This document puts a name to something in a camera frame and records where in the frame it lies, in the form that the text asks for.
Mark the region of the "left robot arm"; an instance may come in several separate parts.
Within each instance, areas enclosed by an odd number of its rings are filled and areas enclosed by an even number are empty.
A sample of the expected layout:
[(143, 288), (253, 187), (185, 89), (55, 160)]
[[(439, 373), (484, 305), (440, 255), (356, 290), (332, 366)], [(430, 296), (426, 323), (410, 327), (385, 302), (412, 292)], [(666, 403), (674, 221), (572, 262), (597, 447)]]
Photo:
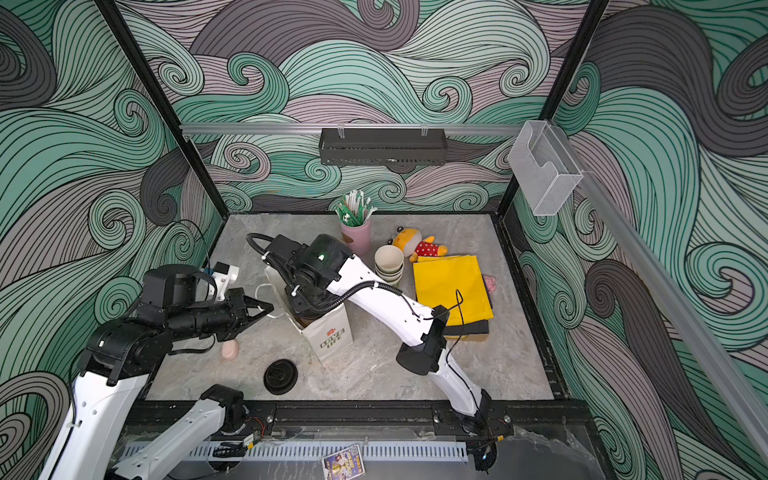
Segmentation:
[(274, 310), (229, 287), (237, 268), (169, 264), (147, 271), (134, 307), (90, 336), (78, 362), (68, 419), (42, 471), (44, 479), (162, 479), (199, 443), (246, 425), (241, 391), (215, 384), (138, 454), (111, 466), (124, 423), (177, 341), (237, 336)]

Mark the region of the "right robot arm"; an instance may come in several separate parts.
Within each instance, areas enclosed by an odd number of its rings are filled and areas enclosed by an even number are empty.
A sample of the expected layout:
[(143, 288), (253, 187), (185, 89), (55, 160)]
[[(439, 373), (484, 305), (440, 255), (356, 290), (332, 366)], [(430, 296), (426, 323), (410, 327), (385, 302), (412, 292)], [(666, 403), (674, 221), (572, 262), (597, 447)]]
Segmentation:
[(352, 302), (400, 338), (396, 361), (401, 367), (432, 379), (457, 414), (476, 423), (487, 419), (490, 395), (458, 366), (443, 336), (449, 308), (428, 307), (409, 298), (330, 235), (320, 234), (309, 245), (284, 235), (250, 233), (246, 239), (285, 283), (292, 313), (317, 320)]

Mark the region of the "white paper bag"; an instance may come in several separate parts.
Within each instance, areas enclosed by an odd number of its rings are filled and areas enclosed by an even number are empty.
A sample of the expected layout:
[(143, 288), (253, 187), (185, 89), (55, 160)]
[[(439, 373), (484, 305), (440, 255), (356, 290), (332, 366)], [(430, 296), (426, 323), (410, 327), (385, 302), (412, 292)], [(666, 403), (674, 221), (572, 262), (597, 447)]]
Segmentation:
[(325, 362), (331, 356), (353, 344), (351, 327), (344, 305), (336, 307), (319, 319), (303, 319), (291, 311), (285, 293), (285, 282), (278, 272), (272, 267), (266, 266), (264, 273), (267, 281), (256, 288), (256, 293), (259, 293), (263, 287), (269, 287), (277, 304), (275, 311), (268, 314), (268, 317), (287, 319), (321, 362)]

